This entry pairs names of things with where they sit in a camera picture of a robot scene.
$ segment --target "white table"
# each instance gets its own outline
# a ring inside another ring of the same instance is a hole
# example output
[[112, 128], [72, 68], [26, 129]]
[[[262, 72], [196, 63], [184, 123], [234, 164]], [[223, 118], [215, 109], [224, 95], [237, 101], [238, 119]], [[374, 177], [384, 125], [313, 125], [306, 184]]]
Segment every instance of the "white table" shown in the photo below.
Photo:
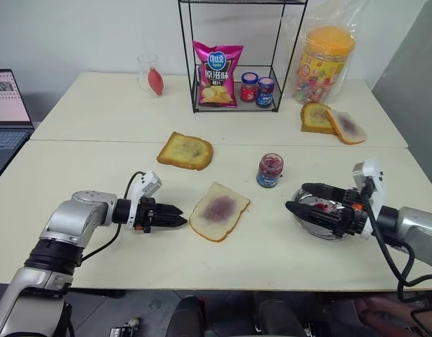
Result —
[[[76, 269], [74, 286], [132, 289], [282, 289], [383, 291], [397, 284], [374, 239], [327, 242], [309, 235], [284, 203], [305, 182], [353, 186], [351, 169], [376, 157], [388, 185], [388, 206], [432, 212], [432, 185], [405, 149], [215, 145], [212, 163], [189, 171], [156, 162], [162, 144], [30, 141], [0, 178], [0, 282], [8, 283], [49, 216], [77, 190], [122, 196], [134, 171], [163, 180], [158, 202], [187, 218], [214, 181], [251, 199], [228, 238], [209, 242], [184, 225], [151, 234], [124, 229], [117, 241]], [[283, 178], [273, 189], [255, 181], [261, 155], [278, 152]], [[115, 226], [98, 228], [87, 252], [106, 243]], [[392, 250], [401, 266], [406, 255]], [[432, 273], [417, 262], [413, 275]], [[420, 289], [432, 288], [432, 282]]]
[[[34, 140], [164, 143], [172, 131], [212, 144], [342, 146], [336, 136], [301, 132], [301, 105], [280, 111], [192, 113], [187, 77], [165, 76], [161, 98], [144, 98], [135, 74], [81, 74], [36, 130]], [[349, 112], [368, 140], [357, 147], [407, 147], [363, 81], [347, 81], [337, 110]]]

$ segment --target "glass cup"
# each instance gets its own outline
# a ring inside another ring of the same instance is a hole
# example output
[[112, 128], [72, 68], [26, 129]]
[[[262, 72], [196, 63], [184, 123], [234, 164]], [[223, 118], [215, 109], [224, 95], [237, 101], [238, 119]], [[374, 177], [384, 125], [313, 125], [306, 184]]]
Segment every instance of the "glass cup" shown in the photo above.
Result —
[[158, 56], [154, 53], [143, 53], [138, 56], [138, 85], [140, 89], [151, 95], [152, 97], [158, 97], [153, 91], [152, 87], [148, 82], [148, 75], [151, 70], [158, 70]]

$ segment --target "toast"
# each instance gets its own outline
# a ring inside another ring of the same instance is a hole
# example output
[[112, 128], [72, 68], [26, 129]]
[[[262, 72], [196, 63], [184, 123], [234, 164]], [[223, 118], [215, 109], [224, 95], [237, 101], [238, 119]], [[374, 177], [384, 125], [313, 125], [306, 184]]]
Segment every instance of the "toast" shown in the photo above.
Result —
[[201, 237], [221, 242], [235, 229], [250, 200], [219, 183], [213, 183], [189, 217], [191, 228]]
[[334, 130], [341, 141], [348, 145], [359, 144], [365, 142], [367, 134], [356, 124], [347, 112], [339, 112], [334, 110], [325, 110], [325, 114], [331, 121]]
[[209, 142], [173, 132], [158, 154], [157, 161], [183, 169], [202, 170], [211, 163], [212, 158], [213, 147]]
[[320, 103], [306, 103], [301, 108], [301, 130], [305, 132], [331, 133], [336, 131], [325, 115], [325, 110], [331, 110], [328, 105]]

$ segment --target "laptop keyboard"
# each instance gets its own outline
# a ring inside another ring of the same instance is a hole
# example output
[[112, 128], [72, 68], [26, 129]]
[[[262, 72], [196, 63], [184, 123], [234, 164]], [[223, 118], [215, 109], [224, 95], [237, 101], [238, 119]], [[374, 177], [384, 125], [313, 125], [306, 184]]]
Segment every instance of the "laptop keyboard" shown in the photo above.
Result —
[[23, 131], [0, 131], [0, 150], [14, 150], [26, 134]]

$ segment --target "laptop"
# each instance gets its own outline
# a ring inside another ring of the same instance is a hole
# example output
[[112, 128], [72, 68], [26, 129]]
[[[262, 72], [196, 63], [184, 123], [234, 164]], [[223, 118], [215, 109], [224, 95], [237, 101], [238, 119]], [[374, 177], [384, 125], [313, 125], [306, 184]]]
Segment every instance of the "laptop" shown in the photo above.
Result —
[[34, 128], [10, 69], [0, 69], [0, 173]]

